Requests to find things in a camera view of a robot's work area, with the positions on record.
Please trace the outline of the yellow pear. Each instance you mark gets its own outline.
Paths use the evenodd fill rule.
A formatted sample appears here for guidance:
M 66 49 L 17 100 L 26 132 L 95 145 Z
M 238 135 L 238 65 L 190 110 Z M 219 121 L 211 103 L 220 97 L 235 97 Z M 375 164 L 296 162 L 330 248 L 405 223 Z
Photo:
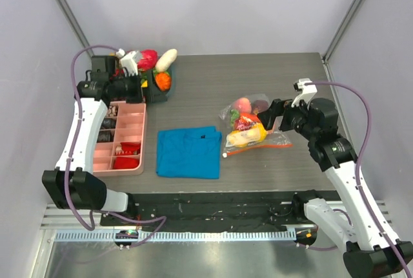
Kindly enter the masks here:
M 256 133 L 252 130 L 233 131 L 227 135 L 226 147 L 243 147 L 255 140 Z

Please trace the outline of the red cloth items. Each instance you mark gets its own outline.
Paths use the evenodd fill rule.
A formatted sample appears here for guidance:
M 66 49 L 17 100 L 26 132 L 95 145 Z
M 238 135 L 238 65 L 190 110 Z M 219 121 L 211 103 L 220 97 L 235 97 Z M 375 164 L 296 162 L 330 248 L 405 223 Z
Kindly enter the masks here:
M 121 142 L 114 152 L 113 169 L 131 170 L 140 165 L 141 143 Z

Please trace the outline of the dark rolled socks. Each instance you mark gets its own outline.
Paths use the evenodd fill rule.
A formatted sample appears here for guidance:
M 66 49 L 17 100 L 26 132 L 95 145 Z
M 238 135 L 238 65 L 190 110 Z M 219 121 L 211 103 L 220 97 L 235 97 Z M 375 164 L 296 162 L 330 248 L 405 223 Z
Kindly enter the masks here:
M 109 106 L 106 117 L 101 124 L 97 142 L 99 143 L 111 143 L 114 140 L 114 134 L 117 123 L 118 107 L 116 105 Z

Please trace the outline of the pink divided organizer tray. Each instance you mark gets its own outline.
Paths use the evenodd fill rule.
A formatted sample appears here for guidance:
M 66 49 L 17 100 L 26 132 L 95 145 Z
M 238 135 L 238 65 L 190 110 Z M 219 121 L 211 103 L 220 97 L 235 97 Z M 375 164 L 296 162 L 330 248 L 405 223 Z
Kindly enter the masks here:
M 96 177 L 139 175 L 144 170 L 146 104 L 112 102 L 94 151 Z

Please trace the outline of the pink dragon fruit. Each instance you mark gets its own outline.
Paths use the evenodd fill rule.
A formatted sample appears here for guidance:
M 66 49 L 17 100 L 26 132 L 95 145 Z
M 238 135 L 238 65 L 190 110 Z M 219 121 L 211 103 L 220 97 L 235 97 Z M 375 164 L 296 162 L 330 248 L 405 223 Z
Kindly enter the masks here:
M 155 50 L 142 50 L 139 52 L 141 54 L 141 59 L 137 63 L 138 70 L 142 72 L 146 72 L 147 70 L 153 69 L 155 67 L 158 54 Z

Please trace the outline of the orange persimmon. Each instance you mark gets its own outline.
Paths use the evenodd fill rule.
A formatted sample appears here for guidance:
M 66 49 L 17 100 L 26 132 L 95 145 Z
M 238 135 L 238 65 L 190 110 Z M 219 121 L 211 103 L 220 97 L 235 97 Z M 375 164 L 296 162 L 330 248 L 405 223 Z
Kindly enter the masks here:
M 169 91 L 172 86 L 172 78 L 168 72 L 157 72 L 155 75 L 155 82 L 162 92 Z

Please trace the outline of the teal fruit bowl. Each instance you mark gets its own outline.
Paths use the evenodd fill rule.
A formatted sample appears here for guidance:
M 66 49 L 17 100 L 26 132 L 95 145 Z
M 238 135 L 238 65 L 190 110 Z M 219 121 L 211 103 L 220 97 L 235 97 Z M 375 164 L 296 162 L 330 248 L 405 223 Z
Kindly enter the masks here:
M 153 102 L 160 103 L 168 101 L 168 98 L 174 93 L 176 87 L 176 73 L 174 72 L 174 65 L 171 65 L 162 76 L 158 76 L 155 68 L 152 69 L 152 82 L 154 85 Z

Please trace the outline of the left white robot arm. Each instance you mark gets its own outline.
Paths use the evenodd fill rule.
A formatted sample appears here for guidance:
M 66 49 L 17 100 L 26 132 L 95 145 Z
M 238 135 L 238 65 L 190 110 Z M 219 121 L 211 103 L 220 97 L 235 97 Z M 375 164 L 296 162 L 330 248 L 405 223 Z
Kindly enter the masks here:
M 147 90 L 140 74 L 123 68 L 119 74 L 92 72 L 89 80 L 73 81 L 74 118 L 63 152 L 53 170 L 46 170 L 42 184 L 58 209 L 115 212 L 125 226 L 136 221 L 134 198 L 106 187 L 94 176 L 93 162 L 100 127 L 110 103 L 123 106 L 143 102 Z

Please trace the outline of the pink peach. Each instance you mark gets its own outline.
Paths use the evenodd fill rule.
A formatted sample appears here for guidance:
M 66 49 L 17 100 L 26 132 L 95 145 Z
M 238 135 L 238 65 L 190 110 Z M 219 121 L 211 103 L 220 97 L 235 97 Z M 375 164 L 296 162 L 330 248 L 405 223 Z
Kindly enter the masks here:
M 233 108 L 240 113 L 250 114 L 252 111 L 251 102 L 248 98 L 242 97 L 234 102 Z

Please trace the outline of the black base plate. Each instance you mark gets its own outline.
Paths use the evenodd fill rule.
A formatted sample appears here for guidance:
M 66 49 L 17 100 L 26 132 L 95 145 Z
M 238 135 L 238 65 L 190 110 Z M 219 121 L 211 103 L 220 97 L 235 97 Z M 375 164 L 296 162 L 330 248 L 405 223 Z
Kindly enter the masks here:
M 135 217 L 165 216 L 164 232 L 277 232 L 305 224 L 298 206 L 308 196 L 337 201 L 335 191 L 134 194 Z

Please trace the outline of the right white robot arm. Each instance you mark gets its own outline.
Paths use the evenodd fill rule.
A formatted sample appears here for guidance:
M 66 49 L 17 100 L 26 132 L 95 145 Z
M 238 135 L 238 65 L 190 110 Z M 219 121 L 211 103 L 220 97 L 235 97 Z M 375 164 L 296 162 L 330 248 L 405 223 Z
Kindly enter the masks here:
M 281 117 L 280 131 L 296 131 L 308 141 L 311 158 L 334 185 L 349 220 L 341 218 L 316 191 L 293 198 L 295 221 L 316 223 L 343 254 L 351 277 L 384 277 L 407 270 L 412 260 L 412 243 L 401 241 L 389 225 L 368 186 L 357 174 L 351 143 L 338 133 L 338 111 L 333 101 L 316 98 L 309 103 L 275 99 L 259 113 L 264 128 Z

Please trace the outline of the clear zip top bag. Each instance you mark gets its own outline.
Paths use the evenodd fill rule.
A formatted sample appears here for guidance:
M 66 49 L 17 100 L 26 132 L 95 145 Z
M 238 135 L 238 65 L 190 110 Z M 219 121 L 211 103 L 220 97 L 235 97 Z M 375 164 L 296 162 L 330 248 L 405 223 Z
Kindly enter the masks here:
M 277 122 L 265 130 L 257 115 L 268 110 L 270 101 L 265 94 L 240 97 L 219 112 L 225 126 L 222 156 L 240 154 L 255 148 L 290 148 L 290 139 L 277 130 Z

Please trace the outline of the dark red apple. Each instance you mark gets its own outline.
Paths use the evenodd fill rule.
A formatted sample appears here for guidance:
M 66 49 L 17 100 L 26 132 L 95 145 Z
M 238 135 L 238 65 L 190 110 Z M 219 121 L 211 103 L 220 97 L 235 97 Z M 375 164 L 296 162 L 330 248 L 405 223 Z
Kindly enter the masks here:
M 252 108 L 251 113 L 254 114 L 254 115 L 257 115 L 261 112 L 264 112 L 264 111 L 268 110 L 268 107 L 269 107 L 268 101 L 262 100 L 262 99 L 255 100 L 251 104 L 251 108 Z

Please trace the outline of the blue folded cloth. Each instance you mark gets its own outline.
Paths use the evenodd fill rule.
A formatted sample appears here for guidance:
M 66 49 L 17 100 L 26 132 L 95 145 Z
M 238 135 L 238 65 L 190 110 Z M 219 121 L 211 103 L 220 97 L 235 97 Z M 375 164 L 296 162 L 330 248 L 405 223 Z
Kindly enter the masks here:
M 219 179 L 222 134 L 215 126 L 157 134 L 156 174 L 166 178 Z

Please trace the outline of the white radish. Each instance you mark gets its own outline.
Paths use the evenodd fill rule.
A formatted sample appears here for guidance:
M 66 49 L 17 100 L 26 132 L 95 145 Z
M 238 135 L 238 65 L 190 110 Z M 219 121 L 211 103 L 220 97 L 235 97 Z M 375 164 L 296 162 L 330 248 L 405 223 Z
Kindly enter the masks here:
M 166 72 L 170 65 L 177 59 L 178 51 L 176 49 L 167 50 L 155 65 L 157 72 Z

